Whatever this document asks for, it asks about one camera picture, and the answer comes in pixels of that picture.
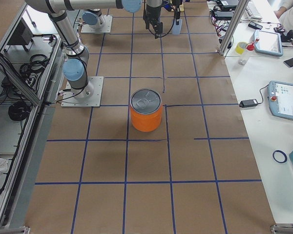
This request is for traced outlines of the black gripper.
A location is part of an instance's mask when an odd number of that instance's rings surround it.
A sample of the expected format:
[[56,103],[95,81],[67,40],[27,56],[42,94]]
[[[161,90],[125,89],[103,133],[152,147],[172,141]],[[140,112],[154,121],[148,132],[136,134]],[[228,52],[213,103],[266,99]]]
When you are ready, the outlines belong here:
[[144,6],[144,22],[146,30],[149,30],[149,24],[152,23],[154,37],[157,39],[163,33],[163,23],[160,22],[162,8],[161,0],[146,0]]

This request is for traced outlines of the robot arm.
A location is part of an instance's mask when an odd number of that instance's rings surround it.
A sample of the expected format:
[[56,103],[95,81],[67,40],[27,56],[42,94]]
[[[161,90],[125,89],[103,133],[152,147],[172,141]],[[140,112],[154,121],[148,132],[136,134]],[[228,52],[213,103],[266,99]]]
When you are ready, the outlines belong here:
[[27,0],[26,3],[33,9],[47,13],[60,35],[65,53],[69,57],[80,57],[84,53],[84,45],[80,42],[77,33],[67,16],[67,11],[116,8],[125,9],[128,12],[137,12],[142,2],[144,6],[143,19],[146,29],[151,25],[154,29],[154,37],[157,39],[163,33],[163,23],[160,22],[161,9],[164,6],[162,0]]
[[88,9],[82,14],[83,21],[93,29],[100,29],[105,26],[105,19],[101,9]]

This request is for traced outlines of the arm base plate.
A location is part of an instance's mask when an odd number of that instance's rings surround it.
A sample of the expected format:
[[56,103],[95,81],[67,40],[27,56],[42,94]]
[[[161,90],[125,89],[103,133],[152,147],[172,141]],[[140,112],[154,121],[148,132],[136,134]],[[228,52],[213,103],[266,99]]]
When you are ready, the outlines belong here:
[[112,15],[86,15],[82,16],[83,24],[81,27],[82,34],[103,34],[110,33],[112,26]]
[[103,90],[104,77],[88,77],[88,85],[81,92],[71,89],[69,82],[66,83],[66,89],[63,95],[64,101],[61,101],[62,108],[99,108]]

